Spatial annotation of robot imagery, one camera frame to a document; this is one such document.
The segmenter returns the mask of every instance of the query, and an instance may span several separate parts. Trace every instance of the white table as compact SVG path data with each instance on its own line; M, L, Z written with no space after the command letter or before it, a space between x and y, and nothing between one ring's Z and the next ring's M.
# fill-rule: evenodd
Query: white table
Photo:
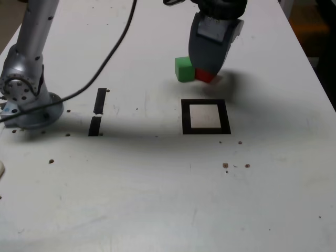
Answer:
M130 6L61 1L44 50L49 91L89 80ZM70 113L45 134L0 129L0 251L336 250L336 115L278 1L248 2L213 86L174 73L196 11L139 0ZM88 137L98 88L111 90L103 136ZM182 135L181 99L226 99L231 135Z

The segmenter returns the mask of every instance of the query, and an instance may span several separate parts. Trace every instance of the background floor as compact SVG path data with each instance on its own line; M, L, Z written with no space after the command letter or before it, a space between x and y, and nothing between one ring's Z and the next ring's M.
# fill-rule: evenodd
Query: background floor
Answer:
M18 0L0 0L0 54L20 26L26 4Z

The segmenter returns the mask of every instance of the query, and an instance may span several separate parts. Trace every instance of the white square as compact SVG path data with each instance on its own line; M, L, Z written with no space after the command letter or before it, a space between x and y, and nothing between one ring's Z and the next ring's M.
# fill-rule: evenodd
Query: white square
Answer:
M190 105L190 119L191 128L221 128L216 104Z

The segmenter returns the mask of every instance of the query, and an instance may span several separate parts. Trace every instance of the black cable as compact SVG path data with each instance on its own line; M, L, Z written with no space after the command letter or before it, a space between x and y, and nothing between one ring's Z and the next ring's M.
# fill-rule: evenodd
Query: black cable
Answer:
M125 26L125 29L124 31L122 32L118 42L116 43L116 45L113 47L113 49L110 51L110 53L108 54L108 56L106 57L106 59L104 60L104 62L100 65L98 71L95 73L95 75L91 78L91 80L84 86L82 87L80 90L78 90L77 92L69 95L69 96L66 96L64 98L62 98L61 100L59 101L56 101L54 103L51 103L51 104L47 104L47 105L43 105L43 106L40 106L40 107L36 107L36 108L33 108L33 109L28 109L28 110L25 110L23 112L20 112L18 114L14 114L14 115L10 115L9 117L5 117L3 119L0 120L0 123L2 122L5 122L5 121L8 121L8 120L11 120L11 119L14 119L14 118L17 118L17 117L20 117L20 116L23 116L25 114L29 114L29 113L32 113L34 111L37 111L37 110L40 110L40 109L46 109L46 108L49 108L51 106L55 106L57 104L60 104L64 101L67 101L67 100L70 100L72 99L73 97L76 97L78 96L79 94L83 93L85 90L87 90L93 83L94 81L98 78L98 76L100 75L100 73L103 71L104 67L106 66L106 64L109 62L109 60L111 59L112 55L115 53L115 51L118 49L118 47L120 46L121 42L123 41L128 29L130 28L130 25L131 25L131 22L132 22L132 18L133 18L133 15L134 15L134 11L135 11L135 6L137 5L137 0L133 0L133 4L132 4L132 8L131 8L131 12L130 12L130 16L128 18L128 21L127 21L127 24Z

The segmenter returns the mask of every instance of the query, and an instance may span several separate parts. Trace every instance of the black square marker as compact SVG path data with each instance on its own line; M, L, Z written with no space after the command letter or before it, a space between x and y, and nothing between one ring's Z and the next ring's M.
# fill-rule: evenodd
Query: black square marker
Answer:
M190 105L217 105L220 126L192 127ZM231 134L224 100L181 100L183 134Z

